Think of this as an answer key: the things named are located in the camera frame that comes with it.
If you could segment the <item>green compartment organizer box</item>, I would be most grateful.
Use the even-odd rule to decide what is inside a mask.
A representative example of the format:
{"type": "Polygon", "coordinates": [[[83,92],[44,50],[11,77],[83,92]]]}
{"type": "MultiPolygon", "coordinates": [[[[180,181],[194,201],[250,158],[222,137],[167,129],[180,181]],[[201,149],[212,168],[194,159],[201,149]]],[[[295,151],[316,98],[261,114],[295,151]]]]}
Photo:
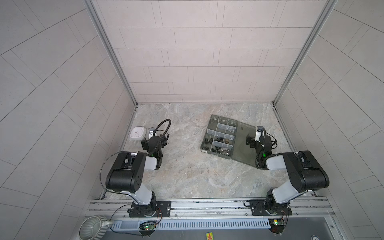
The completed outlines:
{"type": "Polygon", "coordinates": [[[254,138],[256,131],[255,126],[211,115],[201,143],[201,151],[255,167],[257,152],[253,145],[247,144],[247,137],[254,138]]]}

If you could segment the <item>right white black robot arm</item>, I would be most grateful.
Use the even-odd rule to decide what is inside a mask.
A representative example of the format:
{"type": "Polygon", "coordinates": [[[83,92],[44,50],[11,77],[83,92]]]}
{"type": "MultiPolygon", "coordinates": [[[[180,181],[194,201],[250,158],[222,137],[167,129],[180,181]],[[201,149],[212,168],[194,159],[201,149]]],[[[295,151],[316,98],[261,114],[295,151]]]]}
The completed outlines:
{"type": "Polygon", "coordinates": [[[308,191],[327,188],[330,179],[310,151],[273,154],[276,140],[264,127],[258,127],[255,136],[247,134],[246,145],[256,151],[256,168],[263,171],[286,170],[289,179],[278,188],[268,191],[263,203],[250,201],[248,207],[262,215],[292,214],[290,201],[308,191]]]}

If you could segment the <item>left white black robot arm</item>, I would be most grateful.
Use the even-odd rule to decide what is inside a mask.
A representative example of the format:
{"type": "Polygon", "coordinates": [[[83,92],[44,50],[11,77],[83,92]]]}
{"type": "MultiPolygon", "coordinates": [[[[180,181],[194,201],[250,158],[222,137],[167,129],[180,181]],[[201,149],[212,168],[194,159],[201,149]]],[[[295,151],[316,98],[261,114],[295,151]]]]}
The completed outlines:
{"type": "Polygon", "coordinates": [[[107,192],[126,195],[133,199],[128,210],[130,218],[163,216],[169,213],[170,202],[157,203],[156,194],[143,184],[144,172],[157,171],[163,161],[162,149],[167,145],[172,121],[163,120],[153,130],[148,140],[142,141],[142,152],[121,151],[112,154],[116,157],[105,183],[101,183],[107,192]]]}

